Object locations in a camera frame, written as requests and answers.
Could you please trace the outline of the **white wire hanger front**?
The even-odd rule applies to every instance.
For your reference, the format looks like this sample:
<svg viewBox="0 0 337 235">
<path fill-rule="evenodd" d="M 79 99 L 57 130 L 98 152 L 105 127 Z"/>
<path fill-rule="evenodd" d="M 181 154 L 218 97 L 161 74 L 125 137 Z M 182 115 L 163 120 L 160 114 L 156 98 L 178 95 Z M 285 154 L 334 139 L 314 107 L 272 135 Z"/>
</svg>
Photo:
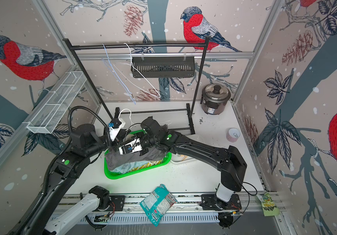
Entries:
<svg viewBox="0 0 337 235">
<path fill-rule="evenodd" d="M 131 51 L 131 48 L 130 46 L 127 44 L 127 43 L 123 43 L 127 49 L 129 50 L 129 55 L 130 55 L 130 65 L 131 65 L 131 68 L 132 68 L 132 71 L 136 71 L 146 82 L 148 82 L 148 84 L 154 89 L 154 91 L 157 93 L 157 95 L 154 95 L 152 93 L 149 93 L 150 95 L 152 95 L 153 97 L 156 97 L 158 99 L 161 98 L 161 95 L 160 93 L 157 91 L 157 89 L 147 80 L 147 78 L 142 74 L 142 72 L 140 70 L 138 70 L 136 67 L 135 67 L 135 64 L 133 62 L 133 57 L 132 57 L 132 51 Z"/>
</svg>

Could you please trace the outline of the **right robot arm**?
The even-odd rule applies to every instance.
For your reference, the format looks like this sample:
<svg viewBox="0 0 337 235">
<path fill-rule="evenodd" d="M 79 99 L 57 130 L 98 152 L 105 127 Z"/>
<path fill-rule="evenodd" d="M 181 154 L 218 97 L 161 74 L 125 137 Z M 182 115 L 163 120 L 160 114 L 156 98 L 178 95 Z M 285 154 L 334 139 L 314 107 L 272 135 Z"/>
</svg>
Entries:
<svg viewBox="0 0 337 235">
<path fill-rule="evenodd" d="M 152 117 L 145 119 L 140 126 L 145 132 L 140 140 L 143 153 L 156 149 L 164 153 L 182 154 L 220 171 L 220 184 L 213 199 L 206 199 L 200 206 L 204 210 L 228 209 L 232 196 L 243 188 L 247 169 L 247 163 L 236 147 L 229 146 L 227 149 L 213 147 L 194 141 L 179 132 L 166 131 Z"/>
</svg>

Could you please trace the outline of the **light blue wire hanger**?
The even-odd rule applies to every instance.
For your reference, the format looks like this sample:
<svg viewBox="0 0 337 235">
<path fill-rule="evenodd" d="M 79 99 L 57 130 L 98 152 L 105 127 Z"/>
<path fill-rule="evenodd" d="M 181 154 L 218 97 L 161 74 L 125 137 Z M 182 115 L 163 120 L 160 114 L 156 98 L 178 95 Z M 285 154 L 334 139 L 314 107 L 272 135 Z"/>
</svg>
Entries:
<svg viewBox="0 0 337 235">
<path fill-rule="evenodd" d="M 106 46 L 103 44 L 103 49 L 106 53 L 106 59 L 102 59 L 103 64 L 111 71 L 112 75 L 116 78 L 117 82 L 122 86 L 124 91 L 126 92 L 127 96 L 130 98 L 130 100 L 136 104 L 136 100 L 134 99 L 132 93 L 128 89 L 128 87 L 125 85 L 125 83 L 122 81 L 122 79 L 119 77 L 119 74 L 116 72 L 116 67 L 113 66 L 113 64 L 110 61 Z"/>
</svg>

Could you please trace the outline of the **dark grey towel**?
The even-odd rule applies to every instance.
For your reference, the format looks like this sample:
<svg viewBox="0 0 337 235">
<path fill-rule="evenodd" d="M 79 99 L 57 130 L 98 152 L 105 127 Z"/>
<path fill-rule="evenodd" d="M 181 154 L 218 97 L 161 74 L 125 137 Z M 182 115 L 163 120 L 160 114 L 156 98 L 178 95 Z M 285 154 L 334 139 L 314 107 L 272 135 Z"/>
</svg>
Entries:
<svg viewBox="0 0 337 235">
<path fill-rule="evenodd" d="M 149 148 L 149 152 L 146 154 L 140 154 L 139 152 L 129 153 L 121 155 L 119 150 L 111 150 L 105 154 L 106 164 L 108 171 L 115 169 L 116 167 L 123 165 L 125 163 L 133 162 L 148 162 L 148 165 L 144 168 L 158 165 L 166 157 L 166 153 L 158 150 L 154 147 Z"/>
</svg>

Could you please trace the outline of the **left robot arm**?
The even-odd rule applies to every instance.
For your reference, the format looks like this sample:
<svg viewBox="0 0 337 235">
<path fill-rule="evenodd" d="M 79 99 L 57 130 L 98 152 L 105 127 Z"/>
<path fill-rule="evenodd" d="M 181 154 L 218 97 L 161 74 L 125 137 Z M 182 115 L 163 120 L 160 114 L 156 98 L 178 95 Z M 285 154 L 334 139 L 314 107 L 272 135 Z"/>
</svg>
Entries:
<svg viewBox="0 0 337 235">
<path fill-rule="evenodd" d="M 106 210 L 111 205 L 109 191 L 95 186 L 75 206 L 52 220 L 51 216 L 69 188 L 91 164 L 90 158 L 111 147 L 129 134 L 122 124 L 113 128 L 115 121 L 105 125 L 105 132 L 97 136 L 95 126 L 82 124 L 69 127 L 69 140 L 64 150 L 49 164 L 42 190 L 24 214 L 9 231 L 11 235 L 64 235 L 82 218 L 94 210 Z"/>
</svg>

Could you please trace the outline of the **white wire hanger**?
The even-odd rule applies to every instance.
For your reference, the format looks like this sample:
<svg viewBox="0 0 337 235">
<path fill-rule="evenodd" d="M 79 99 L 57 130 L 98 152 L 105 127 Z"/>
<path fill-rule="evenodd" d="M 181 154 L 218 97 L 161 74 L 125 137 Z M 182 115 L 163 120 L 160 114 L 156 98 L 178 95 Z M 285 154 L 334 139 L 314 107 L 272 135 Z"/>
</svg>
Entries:
<svg viewBox="0 0 337 235">
<path fill-rule="evenodd" d="M 158 99 L 161 98 L 161 95 L 160 93 L 157 91 L 157 89 L 147 80 L 147 78 L 142 74 L 142 72 L 140 70 L 138 70 L 136 67 L 135 67 L 135 64 L 133 62 L 133 57 L 132 57 L 132 51 L 131 51 L 131 48 L 130 46 L 127 44 L 127 43 L 123 43 L 127 49 L 129 50 L 129 55 L 130 55 L 130 65 L 131 65 L 131 68 L 132 68 L 132 71 L 136 71 L 146 82 L 148 82 L 148 84 L 154 89 L 154 91 L 157 93 L 157 95 L 154 95 L 152 93 L 149 93 L 150 95 L 152 95 L 153 97 L 156 97 Z"/>
<path fill-rule="evenodd" d="M 130 109 L 122 109 L 116 117 L 121 118 L 123 121 L 125 121 L 125 127 L 128 127 L 132 124 L 142 122 L 149 116 L 152 116 L 153 119 L 156 120 L 160 125 L 170 126 L 173 123 L 173 121 L 169 118 L 164 117 L 159 119 L 158 116 L 154 116 L 154 113 L 133 113 Z"/>
</svg>

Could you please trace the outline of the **light blue towel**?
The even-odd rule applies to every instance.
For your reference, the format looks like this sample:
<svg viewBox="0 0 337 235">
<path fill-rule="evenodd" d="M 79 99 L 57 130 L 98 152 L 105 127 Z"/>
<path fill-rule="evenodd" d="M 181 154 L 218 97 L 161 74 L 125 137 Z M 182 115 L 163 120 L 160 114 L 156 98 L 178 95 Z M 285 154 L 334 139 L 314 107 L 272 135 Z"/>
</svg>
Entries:
<svg viewBox="0 0 337 235">
<path fill-rule="evenodd" d="M 125 174 L 128 172 L 136 171 L 142 169 L 148 165 L 148 162 L 133 162 L 133 163 L 125 163 L 111 170 L 111 172 L 116 174 Z"/>
</svg>

